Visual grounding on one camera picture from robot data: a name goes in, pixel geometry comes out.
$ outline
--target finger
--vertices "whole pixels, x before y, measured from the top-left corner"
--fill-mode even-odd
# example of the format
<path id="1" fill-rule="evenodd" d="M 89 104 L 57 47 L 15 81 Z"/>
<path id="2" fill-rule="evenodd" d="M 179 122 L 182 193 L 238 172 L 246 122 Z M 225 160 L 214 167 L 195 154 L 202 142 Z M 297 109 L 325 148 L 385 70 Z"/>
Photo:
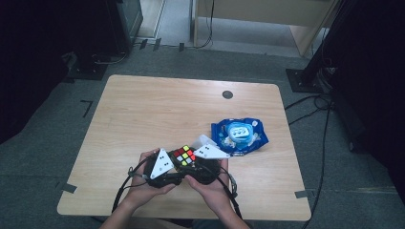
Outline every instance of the finger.
<path id="1" fill-rule="evenodd" d="M 187 181 L 188 185 L 190 185 L 191 188 L 195 189 L 196 191 L 200 190 L 200 183 L 191 177 L 190 175 L 186 175 L 184 179 Z"/>
<path id="2" fill-rule="evenodd" d="M 226 171 L 228 171 L 228 159 L 223 159 L 223 160 L 221 160 L 220 163 L 221 163 L 220 164 L 221 167 L 224 168 Z M 229 183 L 228 174 L 220 173 L 219 177 L 226 185 L 228 185 L 228 183 Z"/>
<path id="3" fill-rule="evenodd" d="M 141 163 L 144 159 L 146 159 L 147 157 L 149 157 L 149 156 L 151 156 L 152 154 L 155 154 L 155 153 L 157 153 L 157 152 L 159 152 L 159 151 L 160 151 L 160 148 L 157 148 L 157 149 L 155 149 L 155 150 L 148 151 L 148 152 L 145 152 L 145 153 L 140 154 L 139 163 Z M 148 163 L 148 162 L 150 162 L 150 161 L 145 161 L 145 163 L 143 163 L 143 164 L 141 164 L 141 165 L 139 166 L 139 168 L 138 168 L 139 173 L 143 173 L 143 170 L 144 170 L 144 168 L 145 168 L 145 166 L 146 166 L 146 163 Z"/>
<path id="4" fill-rule="evenodd" d="M 157 149 L 155 149 L 155 150 L 148 151 L 148 152 L 145 152 L 145 153 L 140 154 L 139 162 L 143 161 L 145 158 L 147 158 L 147 157 L 149 157 L 150 155 L 155 154 L 155 153 L 157 153 L 157 152 L 159 152 L 159 151 L 160 151 L 160 148 L 157 148 Z"/>
<path id="5" fill-rule="evenodd" d="M 226 159 L 222 159 L 222 160 L 220 161 L 220 165 L 221 165 L 221 167 L 223 167 L 224 169 L 228 170 L 228 159 L 227 159 L 227 158 L 226 158 Z"/>
<path id="6" fill-rule="evenodd" d="M 168 185 L 160 188 L 160 193 L 167 194 L 168 192 L 172 191 L 174 188 L 176 188 L 175 184 L 168 184 Z"/>

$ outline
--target gray carpet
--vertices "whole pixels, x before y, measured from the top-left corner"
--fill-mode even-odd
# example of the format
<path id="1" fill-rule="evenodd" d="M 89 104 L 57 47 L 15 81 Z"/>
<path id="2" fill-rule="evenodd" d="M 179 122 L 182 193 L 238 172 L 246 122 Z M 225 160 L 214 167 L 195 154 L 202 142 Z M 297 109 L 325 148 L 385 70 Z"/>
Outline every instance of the gray carpet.
<path id="1" fill-rule="evenodd" d="M 151 75 L 272 83 L 288 105 L 308 94 L 294 94 L 285 68 L 303 69 L 308 60 L 259 54 L 153 47 L 134 48 L 111 65 L 101 81 L 61 83 L 37 110 L 26 128 L 0 145 L 0 228 L 97 228 L 88 217 L 60 216 L 60 186 L 75 163 L 96 104 L 111 74 Z M 88 103 L 94 101 L 85 116 Z M 288 121 L 315 110 L 312 100 L 287 111 Z M 326 112 L 290 126 L 301 173 L 316 193 L 321 171 Z M 330 113 L 324 186 L 308 228 L 405 228 L 405 208 L 386 169 L 370 155 L 349 151 L 338 114 Z M 312 205 L 315 196 L 309 197 Z M 252 221 L 255 228 L 301 228 L 303 222 Z"/>

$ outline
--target wooden table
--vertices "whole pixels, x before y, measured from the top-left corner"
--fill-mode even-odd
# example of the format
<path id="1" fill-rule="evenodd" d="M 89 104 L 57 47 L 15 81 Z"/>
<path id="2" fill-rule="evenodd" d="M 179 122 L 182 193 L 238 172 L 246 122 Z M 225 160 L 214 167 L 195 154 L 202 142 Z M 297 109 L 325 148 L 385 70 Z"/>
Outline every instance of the wooden table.
<path id="1" fill-rule="evenodd" d="M 224 91 L 233 97 L 225 99 Z M 272 84 L 113 75 L 100 98 L 57 211 L 62 215 L 109 216 L 118 188 L 142 152 L 174 150 L 210 134 L 225 118 L 262 120 L 270 142 L 247 156 L 232 157 L 244 219 L 307 220 L 297 157 L 279 89 Z M 136 217 L 215 219 L 186 182 L 139 208 Z"/>

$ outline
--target circular hole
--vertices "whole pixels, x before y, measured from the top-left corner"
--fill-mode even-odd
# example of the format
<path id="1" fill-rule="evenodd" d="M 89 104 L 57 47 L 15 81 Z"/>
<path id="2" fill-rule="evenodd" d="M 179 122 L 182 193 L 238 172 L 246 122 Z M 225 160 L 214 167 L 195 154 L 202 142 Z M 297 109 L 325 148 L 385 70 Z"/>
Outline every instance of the circular hole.
<path id="1" fill-rule="evenodd" d="M 224 91 L 223 97 L 226 99 L 231 99 L 233 97 L 233 93 L 231 91 Z"/>

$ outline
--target blue package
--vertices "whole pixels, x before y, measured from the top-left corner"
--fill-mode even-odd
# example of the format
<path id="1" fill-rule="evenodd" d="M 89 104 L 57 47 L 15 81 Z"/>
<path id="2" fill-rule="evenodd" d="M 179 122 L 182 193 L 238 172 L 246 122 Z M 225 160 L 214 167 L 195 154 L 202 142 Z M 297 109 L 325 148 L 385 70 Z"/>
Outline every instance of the blue package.
<path id="1" fill-rule="evenodd" d="M 268 143 L 263 123 L 251 117 L 211 123 L 211 138 L 232 156 L 244 156 Z"/>

